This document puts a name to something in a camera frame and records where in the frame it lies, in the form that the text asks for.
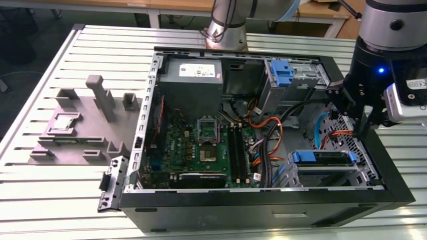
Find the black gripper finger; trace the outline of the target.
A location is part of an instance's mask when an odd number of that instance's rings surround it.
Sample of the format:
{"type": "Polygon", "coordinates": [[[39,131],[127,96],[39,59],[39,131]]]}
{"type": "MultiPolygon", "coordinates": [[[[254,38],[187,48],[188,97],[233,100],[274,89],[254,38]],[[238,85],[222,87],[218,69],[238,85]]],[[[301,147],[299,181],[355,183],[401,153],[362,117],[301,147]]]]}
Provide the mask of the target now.
{"type": "Polygon", "coordinates": [[[354,121],[353,133],[357,137],[365,135],[366,125],[366,89],[361,83],[349,79],[333,81],[326,89],[327,97],[330,98],[337,110],[343,116],[347,116],[354,121]]]}
{"type": "Polygon", "coordinates": [[[378,128],[379,125],[383,125],[385,127],[390,126],[390,118],[387,109],[381,106],[375,106],[370,112],[370,115],[367,116],[367,121],[363,127],[363,138],[367,136],[369,130],[371,128],[378,128]]]}

